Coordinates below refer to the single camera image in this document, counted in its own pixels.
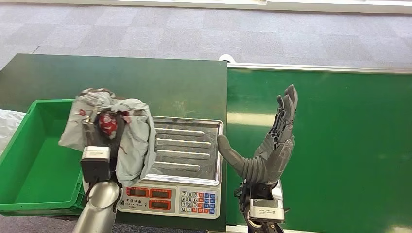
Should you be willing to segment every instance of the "robotic thumb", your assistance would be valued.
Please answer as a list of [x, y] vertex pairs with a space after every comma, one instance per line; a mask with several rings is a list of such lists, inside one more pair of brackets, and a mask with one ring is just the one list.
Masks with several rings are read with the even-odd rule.
[[266, 182], [266, 169], [261, 156], [243, 158], [230, 147], [226, 136], [218, 136], [218, 149], [223, 158], [234, 168], [236, 173], [249, 182]]
[[242, 176], [245, 158], [230, 147], [229, 140], [225, 135], [218, 136], [218, 149], [222, 157], [235, 169], [237, 174]]

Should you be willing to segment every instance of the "green plastic crate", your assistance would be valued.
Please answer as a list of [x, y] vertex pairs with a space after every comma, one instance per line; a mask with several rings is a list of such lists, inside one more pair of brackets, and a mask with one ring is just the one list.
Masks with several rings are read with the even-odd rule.
[[0, 214], [79, 214], [82, 153], [58, 145], [72, 100], [37, 100], [0, 157]]

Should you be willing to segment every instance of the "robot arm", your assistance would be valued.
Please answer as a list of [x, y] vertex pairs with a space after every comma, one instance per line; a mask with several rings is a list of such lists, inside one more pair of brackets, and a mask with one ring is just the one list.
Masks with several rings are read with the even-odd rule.
[[244, 179], [235, 196], [251, 233], [283, 232], [277, 224], [284, 221], [280, 176], [295, 145], [292, 130], [297, 101], [293, 85], [285, 90], [284, 97], [277, 96], [275, 122], [253, 158], [242, 157], [224, 135], [218, 136], [220, 154]]
[[[112, 114], [117, 130], [113, 139], [98, 126], [99, 114]], [[80, 214], [73, 233], [110, 233], [116, 220], [121, 184], [114, 173], [117, 152], [125, 122], [120, 114], [106, 109], [94, 109], [82, 122], [86, 145], [80, 161], [84, 181], [89, 183], [87, 205]]]

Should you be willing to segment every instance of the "dark green board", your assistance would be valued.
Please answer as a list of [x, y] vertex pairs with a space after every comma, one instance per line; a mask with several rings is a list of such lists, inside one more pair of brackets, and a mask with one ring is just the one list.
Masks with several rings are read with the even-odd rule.
[[[282, 176], [285, 229], [331, 233], [412, 229], [412, 75], [228, 69], [228, 113], [274, 114], [290, 84], [299, 94], [296, 146]], [[232, 147], [251, 156], [268, 127], [233, 124]], [[241, 224], [231, 198], [228, 224]]]
[[[153, 115], [226, 123], [226, 62], [18, 54], [0, 71], [0, 109], [26, 112], [39, 99], [70, 99], [107, 88], [150, 105]], [[216, 220], [118, 213], [117, 222], [222, 231], [226, 226], [226, 166]]]

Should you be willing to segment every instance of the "digital weighing scale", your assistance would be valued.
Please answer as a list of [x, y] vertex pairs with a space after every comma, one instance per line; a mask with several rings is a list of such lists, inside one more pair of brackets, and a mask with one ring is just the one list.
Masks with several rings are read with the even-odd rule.
[[122, 212], [216, 219], [220, 214], [222, 157], [218, 120], [153, 117], [157, 157], [145, 179], [124, 187]]

